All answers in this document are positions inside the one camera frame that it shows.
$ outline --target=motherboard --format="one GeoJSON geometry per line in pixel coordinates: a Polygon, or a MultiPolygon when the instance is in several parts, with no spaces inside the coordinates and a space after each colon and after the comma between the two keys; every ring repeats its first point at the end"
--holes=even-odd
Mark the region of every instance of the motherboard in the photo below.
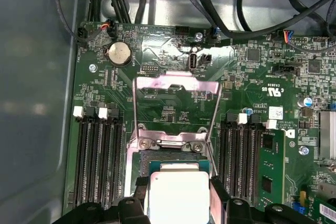
{"type": "MultiPolygon", "coordinates": [[[[80,33],[101,25],[83,23],[80,33]]],[[[221,40],[213,29],[111,23],[77,51],[64,214],[132,195],[150,161],[209,159],[209,139],[231,196],[336,222],[335,72],[335,52],[307,54],[279,34],[221,40]],[[165,78],[175,82],[163,89],[165,78]],[[144,138],[133,146],[143,130],[164,139],[193,132],[204,142],[144,138]]]]}

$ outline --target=capacitor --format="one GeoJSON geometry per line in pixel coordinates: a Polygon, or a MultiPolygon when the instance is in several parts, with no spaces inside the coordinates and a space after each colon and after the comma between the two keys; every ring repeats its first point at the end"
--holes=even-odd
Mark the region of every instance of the capacitor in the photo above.
{"type": "Polygon", "coordinates": [[[302,155],[302,156],[306,156],[309,154],[309,149],[308,147],[306,146],[300,146],[299,148],[299,153],[302,155]]]}
{"type": "Polygon", "coordinates": [[[298,106],[303,107],[311,107],[313,105],[313,100],[310,97],[300,98],[298,100],[298,106]]]}
{"type": "Polygon", "coordinates": [[[112,64],[117,67],[124,67],[131,62],[132,52],[124,42],[113,43],[108,52],[112,64]]]}
{"type": "Polygon", "coordinates": [[[243,108],[242,112],[247,114],[247,115],[252,115],[253,114],[253,109],[250,108],[243,108]]]}

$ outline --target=screw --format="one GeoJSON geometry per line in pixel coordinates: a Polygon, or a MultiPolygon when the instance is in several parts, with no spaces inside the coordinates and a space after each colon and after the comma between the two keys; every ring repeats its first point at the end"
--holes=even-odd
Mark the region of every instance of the screw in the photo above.
{"type": "Polygon", "coordinates": [[[240,206],[243,204],[243,202],[240,199],[235,199],[233,203],[240,206]]]}
{"type": "Polygon", "coordinates": [[[301,146],[301,147],[299,148],[299,153],[300,153],[302,156],[306,156],[306,155],[308,155],[308,154],[309,154],[309,149],[308,149],[308,147],[306,147],[306,146],[301,146]]]}
{"type": "Polygon", "coordinates": [[[145,139],[145,140],[141,140],[141,141],[140,141],[140,146],[141,146],[141,148],[143,148],[143,149],[148,149],[149,146],[150,146],[150,143],[149,143],[149,141],[148,141],[147,139],[145,139]]]}
{"type": "Polygon", "coordinates": [[[90,66],[89,66],[89,71],[90,71],[91,73],[95,73],[95,72],[97,71],[97,69],[98,69],[97,65],[95,65],[95,64],[90,64],[90,66]]]}
{"type": "Polygon", "coordinates": [[[273,206],[272,209],[275,210],[276,212],[282,212],[283,211],[283,208],[279,207],[279,206],[273,206]]]}
{"type": "Polygon", "coordinates": [[[202,144],[194,144],[193,149],[195,152],[201,152],[203,150],[202,144]]]}
{"type": "Polygon", "coordinates": [[[196,41],[202,41],[203,34],[202,33],[195,33],[195,40],[196,41]]]}

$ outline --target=expansion slot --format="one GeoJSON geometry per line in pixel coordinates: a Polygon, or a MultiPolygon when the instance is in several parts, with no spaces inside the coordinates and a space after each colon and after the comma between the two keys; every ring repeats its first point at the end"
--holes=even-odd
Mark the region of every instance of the expansion slot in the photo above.
{"type": "Polygon", "coordinates": [[[78,150],[73,207],[84,202],[108,208],[120,191],[122,120],[96,116],[78,120],[78,150]]]}
{"type": "Polygon", "coordinates": [[[259,149],[263,126],[248,122],[221,121],[219,175],[233,197],[250,201],[257,196],[259,149]]]}

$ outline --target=blue connector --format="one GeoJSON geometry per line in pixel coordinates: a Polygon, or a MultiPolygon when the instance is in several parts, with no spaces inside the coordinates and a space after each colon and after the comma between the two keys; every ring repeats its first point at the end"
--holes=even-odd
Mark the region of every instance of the blue connector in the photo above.
{"type": "Polygon", "coordinates": [[[305,207],[301,207],[300,202],[293,202],[292,208],[299,212],[300,214],[304,215],[306,212],[306,208],[305,207]]]}
{"type": "Polygon", "coordinates": [[[330,104],[330,110],[331,111],[336,111],[336,103],[335,102],[330,104]]]}

